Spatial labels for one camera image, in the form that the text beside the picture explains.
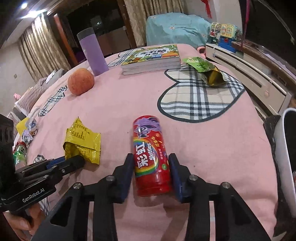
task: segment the metal bolt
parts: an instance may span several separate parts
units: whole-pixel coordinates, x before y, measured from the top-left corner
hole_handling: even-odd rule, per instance
[[[197,175],[194,175],[194,174],[191,174],[189,176],[189,179],[192,180],[192,181],[196,181],[198,179],[198,176]]]
[[[79,189],[79,188],[81,188],[81,183],[75,183],[75,184],[73,185],[73,188],[74,188],[74,189]]]
[[[109,175],[109,176],[106,176],[106,180],[108,182],[113,182],[115,180],[115,177],[113,175]]]
[[[224,188],[230,188],[230,183],[228,183],[228,182],[223,182],[223,183],[222,183],[222,187],[224,187]]]

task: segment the finger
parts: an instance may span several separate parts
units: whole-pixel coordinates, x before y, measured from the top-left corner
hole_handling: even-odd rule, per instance
[[[13,229],[29,230],[31,228],[29,222],[22,217],[15,216],[9,212],[4,212],[4,216]]]
[[[21,241],[30,241],[30,238],[28,238],[22,230],[14,229],[16,235],[20,238]]]
[[[31,235],[34,235],[37,229],[39,228],[41,222],[45,219],[45,214],[43,211],[41,211],[37,218],[34,218],[31,224],[31,229],[29,230],[29,233]]]
[[[37,218],[40,213],[40,205],[39,203],[35,203],[33,206],[31,206],[29,209],[30,216],[34,219]]]

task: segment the purple cartoon character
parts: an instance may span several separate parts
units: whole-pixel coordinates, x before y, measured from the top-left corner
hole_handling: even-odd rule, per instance
[[[154,116],[137,119],[134,125],[138,125],[134,132],[138,134],[139,138],[147,137],[147,134],[150,133],[151,130],[161,132],[159,121]]]

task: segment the stack of books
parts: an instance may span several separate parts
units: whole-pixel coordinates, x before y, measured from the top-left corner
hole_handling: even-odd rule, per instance
[[[181,60],[177,45],[162,45],[136,51],[121,64],[121,68],[124,75],[180,69]]]

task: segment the purple bottle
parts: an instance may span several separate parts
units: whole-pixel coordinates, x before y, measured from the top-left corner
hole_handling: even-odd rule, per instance
[[[109,70],[93,28],[86,28],[77,34],[77,38],[89,62],[94,76]]]

